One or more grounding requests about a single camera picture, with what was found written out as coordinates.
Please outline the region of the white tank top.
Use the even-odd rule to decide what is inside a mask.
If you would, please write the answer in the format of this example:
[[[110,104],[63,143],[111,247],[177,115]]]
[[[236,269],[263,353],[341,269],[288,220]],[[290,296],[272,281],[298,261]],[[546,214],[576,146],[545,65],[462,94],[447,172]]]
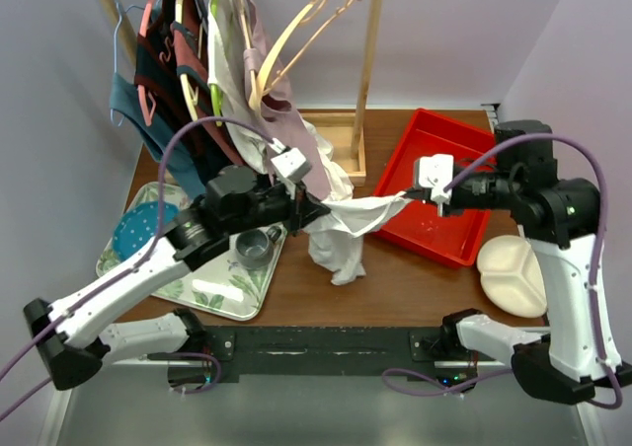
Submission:
[[[379,230],[410,202],[403,191],[388,196],[326,201],[330,212],[304,229],[309,238],[309,256],[332,273],[333,285],[346,285],[365,276],[363,237]]]

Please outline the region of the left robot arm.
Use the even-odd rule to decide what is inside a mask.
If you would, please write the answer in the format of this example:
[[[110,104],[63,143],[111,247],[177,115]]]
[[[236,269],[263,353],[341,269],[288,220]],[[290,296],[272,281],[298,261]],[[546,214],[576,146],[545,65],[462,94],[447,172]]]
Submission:
[[[144,354],[200,357],[208,334],[189,309],[160,318],[118,323],[129,308],[194,272],[230,248],[230,238],[281,224],[295,233],[330,209],[305,184],[262,187],[255,173],[232,166],[206,194],[180,211],[136,254],[97,281],[63,299],[35,299],[24,309],[39,356],[54,387],[75,388],[102,368]]]

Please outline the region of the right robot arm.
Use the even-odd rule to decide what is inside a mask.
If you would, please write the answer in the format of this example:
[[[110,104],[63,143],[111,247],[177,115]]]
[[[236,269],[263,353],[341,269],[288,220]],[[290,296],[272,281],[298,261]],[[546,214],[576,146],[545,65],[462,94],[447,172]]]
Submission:
[[[419,158],[411,199],[441,217],[468,209],[507,211],[538,261],[549,332],[537,335],[491,320],[475,309],[445,316],[437,348],[453,360],[480,352],[511,369],[529,396],[561,405],[595,403],[608,388],[611,409],[623,403],[631,366],[612,338],[601,257],[608,196],[601,168],[594,180],[562,180],[553,146],[560,141],[537,119],[499,123],[495,144],[466,166],[449,154]]]

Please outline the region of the wooden hanger under mauve top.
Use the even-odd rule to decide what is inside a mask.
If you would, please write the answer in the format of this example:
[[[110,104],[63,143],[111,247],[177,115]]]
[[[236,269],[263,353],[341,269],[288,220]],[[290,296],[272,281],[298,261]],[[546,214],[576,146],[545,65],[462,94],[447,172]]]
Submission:
[[[248,73],[249,82],[251,86],[251,93],[250,93],[248,102],[253,112],[256,114],[260,114],[262,95],[261,95],[261,90],[257,84],[257,71],[255,68],[255,56],[254,56],[255,48],[253,47],[251,34],[250,34],[249,20],[247,17],[247,0],[237,0],[237,2],[238,2],[239,18],[240,18],[240,23],[241,23],[241,28],[242,28],[244,43],[245,43],[245,53],[246,53],[245,70]]]

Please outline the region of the mauve tank top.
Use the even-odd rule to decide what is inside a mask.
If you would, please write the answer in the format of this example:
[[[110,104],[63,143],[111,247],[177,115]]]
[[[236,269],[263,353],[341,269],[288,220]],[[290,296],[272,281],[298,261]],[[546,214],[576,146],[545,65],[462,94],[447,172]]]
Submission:
[[[255,68],[257,77],[263,75],[264,60],[272,55],[272,42],[260,21],[257,8],[247,0],[247,17],[250,34],[255,48]],[[249,99],[251,86],[245,70],[246,53],[243,51],[245,97]],[[331,191],[330,182],[323,166],[323,159],[315,138],[316,131],[307,125],[293,101],[290,81],[287,77],[273,85],[271,91],[262,95],[261,113],[254,113],[257,124],[268,136],[280,140],[289,147],[298,148],[309,160],[311,171],[303,178],[307,190],[319,199],[325,199]]]

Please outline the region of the green hanger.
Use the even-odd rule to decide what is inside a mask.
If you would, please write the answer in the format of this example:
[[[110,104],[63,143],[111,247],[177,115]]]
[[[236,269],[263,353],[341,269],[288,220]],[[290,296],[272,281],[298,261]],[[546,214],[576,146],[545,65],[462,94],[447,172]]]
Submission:
[[[208,11],[212,17],[216,16],[217,0],[209,0]],[[209,84],[210,99],[215,116],[221,116],[221,105],[223,102],[223,93],[216,84]]]

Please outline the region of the teal tank top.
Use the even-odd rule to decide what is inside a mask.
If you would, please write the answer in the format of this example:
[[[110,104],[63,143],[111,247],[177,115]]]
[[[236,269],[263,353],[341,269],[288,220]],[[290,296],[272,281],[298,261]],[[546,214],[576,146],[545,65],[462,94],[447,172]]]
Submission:
[[[167,145],[180,126],[172,128],[161,116],[155,116],[153,123],[146,125],[136,87],[120,74],[114,81],[112,78],[110,108],[125,116],[139,134],[150,156],[160,163]],[[205,192],[206,183],[217,176],[223,161],[205,140],[202,141],[202,153],[199,156],[195,156],[183,141],[174,148],[167,171],[189,198],[195,198]]]

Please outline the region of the pink hanger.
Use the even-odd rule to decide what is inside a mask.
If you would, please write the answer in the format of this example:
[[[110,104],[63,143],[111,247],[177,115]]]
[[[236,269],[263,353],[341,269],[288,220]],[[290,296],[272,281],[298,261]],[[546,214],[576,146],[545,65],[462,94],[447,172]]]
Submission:
[[[174,125],[172,86],[175,58],[170,32],[169,11],[174,0],[147,0],[137,35],[134,85],[144,122],[159,115]]]

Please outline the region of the cream plastic hanger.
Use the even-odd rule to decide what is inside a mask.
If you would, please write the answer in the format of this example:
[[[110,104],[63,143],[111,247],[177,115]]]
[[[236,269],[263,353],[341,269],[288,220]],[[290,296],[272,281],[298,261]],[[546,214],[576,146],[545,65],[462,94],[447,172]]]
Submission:
[[[187,0],[176,0],[175,19],[171,26],[177,63],[177,74],[181,90],[192,121],[198,120],[199,84],[193,75],[194,57],[197,55],[196,39],[185,23]]]

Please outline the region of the red plastic bin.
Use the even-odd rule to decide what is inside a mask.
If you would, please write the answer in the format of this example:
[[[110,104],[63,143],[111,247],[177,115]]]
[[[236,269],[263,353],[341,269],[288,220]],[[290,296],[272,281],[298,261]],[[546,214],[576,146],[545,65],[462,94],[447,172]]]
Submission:
[[[450,154],[457,161],[476,159],[495,145],[491,130],[483,130],[434,111],[418,109],[391,154],[375,196],[395,194],[412,186],[415,161],[434,154]],[[408,204],[375,235],[417,255],[451,268],[474,263],[482,245],[490,213],[467,210],[441,218],[436,209],[419,202]]]

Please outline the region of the wooden clothes rack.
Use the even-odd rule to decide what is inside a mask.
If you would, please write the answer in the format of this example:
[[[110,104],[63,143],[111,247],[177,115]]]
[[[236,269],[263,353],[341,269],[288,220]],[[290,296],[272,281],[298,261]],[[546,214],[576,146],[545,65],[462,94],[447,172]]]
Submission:
[[[118,39],[118,44],[124,49],[129,62],[134,65],[137,31],[132,26],[127,12],[120,8],[119,0],[98,1],[116,28],[115,37]],[[334,161],[348,173],[355,186],[364,186],[366,181],[364,121],[382,1],[370,0],[355,110],[308,110],[306,112],[307,120],[315,124],[317,129],[334,144]]]

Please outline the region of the cream divided plate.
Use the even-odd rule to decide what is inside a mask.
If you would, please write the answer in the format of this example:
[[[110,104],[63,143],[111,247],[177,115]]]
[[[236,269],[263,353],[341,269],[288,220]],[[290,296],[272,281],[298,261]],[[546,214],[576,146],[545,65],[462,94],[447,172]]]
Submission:
[[[481,247],[476,265],[483,292],[501,310],[528,319],[546,313],[541,270],[524,238],[503,235],[491,239]]]

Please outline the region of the white hanging garment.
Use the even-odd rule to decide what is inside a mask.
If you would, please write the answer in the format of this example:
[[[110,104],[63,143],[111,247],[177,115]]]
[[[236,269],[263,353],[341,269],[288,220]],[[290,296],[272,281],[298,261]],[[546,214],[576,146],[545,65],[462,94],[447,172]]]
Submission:
[[[243,51],[244,36],[237,0],[217,0],[216,16],[208,16],[208,84],[216,84],[223,93],[221,114],[247,122],[260,131],[254,112],[245,97]],[[339,201],[353,197],[354,185],[347,172],[333,161],[334,148],[312,125],[323,159],[331,191],[323,201]]]

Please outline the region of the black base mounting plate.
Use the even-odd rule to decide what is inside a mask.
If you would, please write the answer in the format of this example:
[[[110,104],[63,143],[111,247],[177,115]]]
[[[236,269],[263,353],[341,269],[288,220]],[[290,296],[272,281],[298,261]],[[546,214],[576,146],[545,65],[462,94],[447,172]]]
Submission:
[[[244,376],[379,376],[404,368],[436,376],[482,354],[447,351],[438,328],[208,326],[206,346],[222,383]]]

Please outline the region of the blue polka dot plate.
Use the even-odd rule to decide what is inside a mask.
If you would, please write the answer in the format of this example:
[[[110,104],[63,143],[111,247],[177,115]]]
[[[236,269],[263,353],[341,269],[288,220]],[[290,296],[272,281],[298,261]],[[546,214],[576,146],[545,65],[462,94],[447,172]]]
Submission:
[[[112,248],[119,261],[128,260],[156,234],[158,202],[142,202],[125,212],[113,232]]]

